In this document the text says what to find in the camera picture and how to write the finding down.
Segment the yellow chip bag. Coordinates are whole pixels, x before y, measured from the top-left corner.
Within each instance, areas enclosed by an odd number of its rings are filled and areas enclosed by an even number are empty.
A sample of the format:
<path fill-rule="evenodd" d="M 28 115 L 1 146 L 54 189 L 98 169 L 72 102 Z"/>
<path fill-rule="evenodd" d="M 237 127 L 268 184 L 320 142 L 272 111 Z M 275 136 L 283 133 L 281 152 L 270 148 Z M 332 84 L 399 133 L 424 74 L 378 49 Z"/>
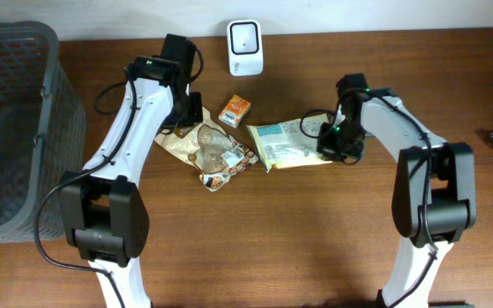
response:
<path fill-rule="evenodd" d="M 265 126 L 247 125 L 258 157 L 269 173 L 272 169 L 289 169 L 301 166 L 330 163 L 317 152 L 317 141 L 306 136 L 317 135 L 320 126 L 327 123 L 326 115 L 309 116 Z"/>

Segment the small orange box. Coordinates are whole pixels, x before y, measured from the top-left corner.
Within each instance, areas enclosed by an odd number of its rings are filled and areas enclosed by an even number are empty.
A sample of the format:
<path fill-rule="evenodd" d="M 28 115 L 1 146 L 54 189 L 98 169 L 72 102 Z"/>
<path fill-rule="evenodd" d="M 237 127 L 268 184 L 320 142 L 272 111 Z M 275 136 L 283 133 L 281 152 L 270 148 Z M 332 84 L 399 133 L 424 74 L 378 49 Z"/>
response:
<path fill-rule="evenodd" d="M 251 106 L 249 101 L 234 95 L 220 112 L 218 119 L 233 128 L 237 128 Z"/>

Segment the beige brown snack pouch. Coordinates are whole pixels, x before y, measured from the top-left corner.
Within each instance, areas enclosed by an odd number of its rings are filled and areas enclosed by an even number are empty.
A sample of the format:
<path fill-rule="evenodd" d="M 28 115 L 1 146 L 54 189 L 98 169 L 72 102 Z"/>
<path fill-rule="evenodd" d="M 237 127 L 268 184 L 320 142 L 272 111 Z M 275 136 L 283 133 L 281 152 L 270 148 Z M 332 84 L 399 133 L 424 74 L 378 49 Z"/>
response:
<path fill-rule="evenodd" d="M 201 123 L 177 128 L 168 135 L 160 133 L 155 142 L 174 157 L 197 169 L 203 185 L 215 192 L 234 175 L 255 164 L 258 156 L 217 125 L 206 108 L 202 111 Z"/>

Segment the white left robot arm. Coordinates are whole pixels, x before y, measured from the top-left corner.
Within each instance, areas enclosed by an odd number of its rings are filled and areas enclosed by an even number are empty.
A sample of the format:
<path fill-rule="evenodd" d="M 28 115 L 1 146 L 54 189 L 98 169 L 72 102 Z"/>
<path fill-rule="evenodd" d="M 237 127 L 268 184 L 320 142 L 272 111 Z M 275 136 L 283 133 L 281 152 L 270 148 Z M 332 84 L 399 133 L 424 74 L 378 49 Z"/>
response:
<path fill-rule="evenodd" d="M 201 96 L 190 92 L 195 44 L 169 34 L 157 56 L 138 56 L 124 70 L 125 94 L 96 154 L 62 177 L 59 199 L 68 244 L 98 276 L 108 307 L 150 307 L 140 254 L 150 219 L 140 175 L 155 137 L 201 122 Z"/>

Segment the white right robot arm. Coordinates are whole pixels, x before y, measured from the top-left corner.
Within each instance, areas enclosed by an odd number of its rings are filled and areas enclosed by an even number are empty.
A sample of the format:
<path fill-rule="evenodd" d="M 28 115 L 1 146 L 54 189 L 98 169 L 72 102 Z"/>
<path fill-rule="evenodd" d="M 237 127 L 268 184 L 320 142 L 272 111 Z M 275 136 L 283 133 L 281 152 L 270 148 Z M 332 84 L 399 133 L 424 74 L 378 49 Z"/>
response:
<path fill-rule="evenodd" d="M 434 134 L 396 92 L 369 87 L 363 74 L 344 75 L 336 91 L 333 119 L 316 137 L 318 152 L 357 163 L 371 134 L 396 162 L 391 211 L 401 241 L 374 306 L 426 307 L 444 257 L 477 219 L 473 150 Z"/>

